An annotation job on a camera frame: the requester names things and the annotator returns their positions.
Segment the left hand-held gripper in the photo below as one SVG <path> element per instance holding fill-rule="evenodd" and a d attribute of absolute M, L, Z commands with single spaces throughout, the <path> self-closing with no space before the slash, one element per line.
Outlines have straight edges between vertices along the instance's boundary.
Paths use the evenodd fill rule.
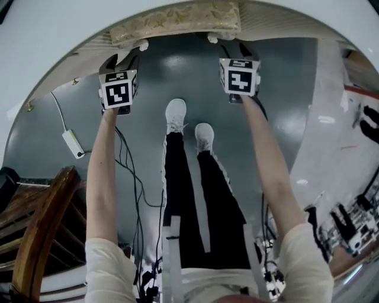
<path fill-rule="evenodd" d="M 140 57 L 135 55 L 130 60 L 127 70 L 112 72 L 117 65 L 118 54 L 109 57 L 100 67 L 101 89 L 99 96 L 104 109 L 118 109 L 118 115 L 129 115 L 130 108 L 139 86 L 138 72 Z"/>

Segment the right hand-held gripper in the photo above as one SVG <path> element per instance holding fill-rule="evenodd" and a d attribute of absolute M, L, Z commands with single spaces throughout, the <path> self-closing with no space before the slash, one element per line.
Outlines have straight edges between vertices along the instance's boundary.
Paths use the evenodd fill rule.
<path fill-rule="evenodd" d="M 225 93 L 229 95 L 231 104 L 241 104 L 242 95 L 256 96 L 261 84 L 261 62 L 253 59 L 253 54 L 239 43 L 244 59 L 231 59 L 224 45 L 220 46 L 226 58 L 219 59 L 220 82 Z"/>

